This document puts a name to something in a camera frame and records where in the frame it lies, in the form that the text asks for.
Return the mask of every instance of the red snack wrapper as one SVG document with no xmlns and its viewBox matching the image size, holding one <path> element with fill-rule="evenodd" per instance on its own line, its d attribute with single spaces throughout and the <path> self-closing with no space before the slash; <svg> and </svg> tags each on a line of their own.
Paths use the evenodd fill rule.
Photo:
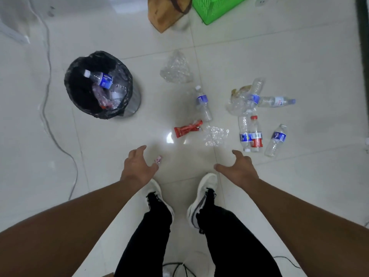
<svg viewBox="0 0 369 277">
<path fill-rule="evenodd" d="M 177 138 L 186 135 L 190 131 L 200 131 L 200 125 L 203 124 L 202 120 L 198 120 L 193 124 L 185 125 L 182 127 L 175 127 L 174 132 L 176 133 Z"/>
</svg>

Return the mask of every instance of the white bottle cap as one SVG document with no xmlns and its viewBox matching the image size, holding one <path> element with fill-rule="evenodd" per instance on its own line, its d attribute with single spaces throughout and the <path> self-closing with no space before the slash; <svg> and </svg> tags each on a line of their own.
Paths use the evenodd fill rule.
<svg viewBox="0 0 369 277">
<path fill-rule="evenodd" d="M 89 78 L 91 75 L 91 72 L 89 70 L 85 70 L 85 73 L 83 74 L 86 78 Z"/>
</svg>

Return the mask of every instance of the blue bottle label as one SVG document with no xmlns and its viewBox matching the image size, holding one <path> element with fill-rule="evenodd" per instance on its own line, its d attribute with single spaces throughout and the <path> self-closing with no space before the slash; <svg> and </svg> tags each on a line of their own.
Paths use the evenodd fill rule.
<svg viewBox="0 0 369 277">
<path fill-rule="evenodd" d="M 286 140 L 286 135 L 281 132 L 274 132 L 272 135 L 272 139 L 284 142 Z"/>
<path fill-rule="evenodd" d="M 209 100 L 207 99 L 206 95 L 200 95 L 198 98 L 197 98 L 197 102 L 202 104 L 202 103 L 206 103 L 206 102 L 209 102 Z"/>
<path fill-rule="evenodd" d="M 113 78 L 107 74 L 103 74 L 103 78 L 101 79 L 100 86 L 102 88 L 109 89 L 113 84 Z"/>
<path fill-rule="evenodd" d="M 259 103 L 260 100 L 260 96 L 256 95 L 256 94 L 251 94 L 249 97 L 249 100 L 251 100 L 252 102 L 255 102 L 256 104 Z"/>
<path fill-rule="evenodd" d="M 249 134 L 240 134 L 239 135 L 239 140 L 241 142 L 251 142 L 252 141 L 251 133 L 249 133 Z"/>
</svg>

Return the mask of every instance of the hand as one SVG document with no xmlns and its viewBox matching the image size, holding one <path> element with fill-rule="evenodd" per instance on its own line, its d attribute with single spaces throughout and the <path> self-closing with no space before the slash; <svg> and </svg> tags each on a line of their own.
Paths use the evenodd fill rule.
<svg viewBox="0 0 369 277">
<path fill-rule="evenodd" d="M 156 163 L 153 163 L 150 167 L 146 164 L 144 159 L 145 149 L 146 145 L 143 145 L 138 149 L 130 151 L 128 158 L 124 161 L 124 169 L 120 177 L 121 181 L 129 179 L 137 183 L 139 185 L 138 188 L 141 188 L 152 179 L 159 166 Z"/>
<path fill-rule="evenodd" d="M 242 187 L 250 180 L 258 179 L 259 176 L 252 165 L 250 157 L 244 157 L 240 151 L 232 150 L 236 156 L 236 162 L 231 167 L 215 164 L 214 169 L 226 176 L 235 185 Z"/>
</svg>

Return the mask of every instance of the water bottle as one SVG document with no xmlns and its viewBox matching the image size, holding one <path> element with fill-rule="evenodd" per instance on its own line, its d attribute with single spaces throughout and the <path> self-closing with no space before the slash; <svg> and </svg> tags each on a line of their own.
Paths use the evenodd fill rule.
<svg viewBox="0 0 369 277">
<path fill-rule="evenodd" d="M 262 150 L 263 147 L 263 135 L 261 132 L 261 127 L 258 122 L 258 116 L 254 115 L 251 116 L 251 152 L 252 153 L 259 153 Z"/>
<path fill-rule="evenodd" d="M 201 86 L 196 86 L 196 108 L 201 112 L 203 122 L 211 121 L 213 118 L 209 109 L 209 100 L 201 90 Z"/>
<path fill-rule="evenodd" d="M 245 153 L 249 153 L 251 151 L 251 141 L 252 141 L 250 133 L 251 114 L 252 111 L 247 110 L 245 116 L 238 117 L 239 140 Z"/>
<path fill-rule="evenodd" d="M 247 109 L 254 109 L 260 100 L 260 92 L 263 89 L 265 79 L 256 78 L 252 83 L 250 91 L 247 93 Z"/>
<path fill-rule="evenodd" d="M 296 99 L 289 99 L 285 96 L 267 96 L 260 97 L 258 107 L 283 107 L 287 105 L 294 105 Z"/>
<path fill-rule="evenodd" d="M 103 72 L 91 72 L 89 70 L 85 70 L 83 75 L 102 88 L 109 89 L 113 84 L 113 78 Z"/>
<path fill-rule="evenodd" d="M 266 147 L 264 154 L 267 157 L 275 157 L 280 147 L 286 140 L 286 135 L 287 135 L 287 126 L 283 124 L 279 125 L 279 127 L 276 130 L 274 130 L 272 139 L 270 140 L 268 146 Z"/>
</svg>

